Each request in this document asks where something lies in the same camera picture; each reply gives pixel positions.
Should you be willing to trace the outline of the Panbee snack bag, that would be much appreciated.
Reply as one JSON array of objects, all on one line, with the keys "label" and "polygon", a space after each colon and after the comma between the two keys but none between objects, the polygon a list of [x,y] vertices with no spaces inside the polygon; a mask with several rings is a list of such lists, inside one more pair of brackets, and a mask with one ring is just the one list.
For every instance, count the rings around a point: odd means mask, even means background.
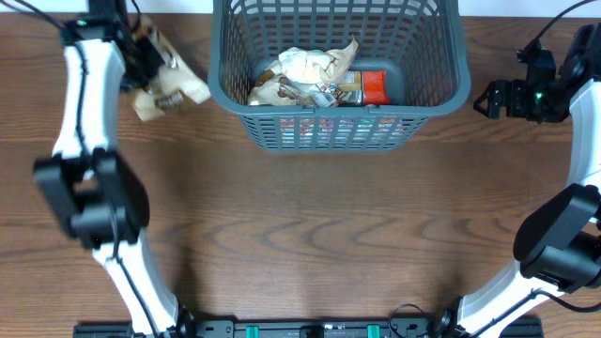
[{"label": "Panbee snack bag", "polygon": [[359,71],[349,71],[341,83],[302,84],[283,74],[265,71],[251,90],[248,106],[362,106],[363,81]]},{"label": "Panbee snack bag", "polygon": [[142,16],[134,36],[138,42],[149,42],[162,61],[149,83],[135,91],[132,107],[142,121],[157,119],[184,106],[199,105],[211,97],[207,83],[186,64],[147,15]]}]

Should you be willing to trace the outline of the orange cracker package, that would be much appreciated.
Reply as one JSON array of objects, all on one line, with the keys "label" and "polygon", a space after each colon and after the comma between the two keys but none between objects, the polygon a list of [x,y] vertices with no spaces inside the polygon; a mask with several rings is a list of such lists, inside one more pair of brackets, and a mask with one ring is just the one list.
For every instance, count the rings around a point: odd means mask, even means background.
[{"label": "orange cracker package", "polygon": [[384,70],[348,71],[338,85],[341,105],[366,106],[391,103],[385,90],[387,73]]}]

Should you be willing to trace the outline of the beige snack bag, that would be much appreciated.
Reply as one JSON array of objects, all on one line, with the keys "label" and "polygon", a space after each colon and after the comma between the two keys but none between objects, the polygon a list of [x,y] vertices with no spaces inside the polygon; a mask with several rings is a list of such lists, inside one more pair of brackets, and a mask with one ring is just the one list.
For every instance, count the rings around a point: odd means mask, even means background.
[{"label": "beige snack bag", "polygon": [[274,75],[284,75],[291,82],[299,84],[337,84],[350,69],[359,47],[356,39],[344,49],[326,52],[291,47],[280,53],[265,70],[270,70]]}]

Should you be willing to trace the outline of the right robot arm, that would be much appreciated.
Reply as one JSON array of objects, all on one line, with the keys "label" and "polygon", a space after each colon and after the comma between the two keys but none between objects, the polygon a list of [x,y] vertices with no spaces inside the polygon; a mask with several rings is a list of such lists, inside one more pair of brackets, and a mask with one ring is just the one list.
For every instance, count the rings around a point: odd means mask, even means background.
[{"label": "right robot arm", "polygon": [[600,239],[583,230],[600,222],[600,26],[580,27],[560,66],[537,39],[517,59],[527,66],[525,79],[490,83],[473,108],[490,119],[570,118],[568,179],[520,225],[512,261],[445,311],[438,337],[499,337],[537,305],[600,285]]}]

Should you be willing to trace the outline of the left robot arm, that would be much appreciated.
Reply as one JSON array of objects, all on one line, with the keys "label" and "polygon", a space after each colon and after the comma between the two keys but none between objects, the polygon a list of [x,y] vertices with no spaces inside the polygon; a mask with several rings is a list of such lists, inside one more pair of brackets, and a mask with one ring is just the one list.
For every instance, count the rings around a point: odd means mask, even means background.
[{"label": "left robot arm", "polygon": [[194,337],[187,309],[164,283],[149,248],[145,187],[116,144],[122,83],[140,50],[128,18],[91,13],[61,25],[68,70],[65,110],[51,157],[34,179],[62,231],[109,274],[131,316],[128,324],[80,323],[75,337]]}]

